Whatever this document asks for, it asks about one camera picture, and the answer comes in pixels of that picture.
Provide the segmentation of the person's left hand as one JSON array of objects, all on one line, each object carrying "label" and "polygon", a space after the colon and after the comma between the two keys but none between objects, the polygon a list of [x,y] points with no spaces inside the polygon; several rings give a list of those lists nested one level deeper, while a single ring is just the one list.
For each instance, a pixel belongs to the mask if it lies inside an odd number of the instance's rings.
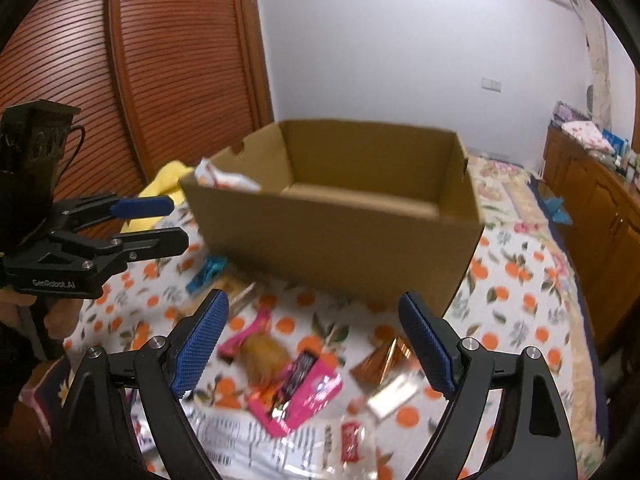
[{"label": "person's left hand", "polygon": [[26,339],[40,361],[62,356],[63,341],[75,330],[82,300],[44,298],[1,289],[1,324]]}]

